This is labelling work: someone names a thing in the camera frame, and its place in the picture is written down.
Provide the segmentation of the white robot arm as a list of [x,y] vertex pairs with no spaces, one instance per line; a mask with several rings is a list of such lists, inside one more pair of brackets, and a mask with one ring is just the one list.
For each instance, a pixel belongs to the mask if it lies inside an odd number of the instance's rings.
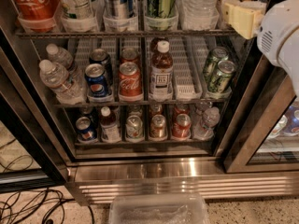
[[224,21],[257,46],[274,66],[285,70],[299,95],[299,0],[285,0],[265,11],[266,3],[222,0]]

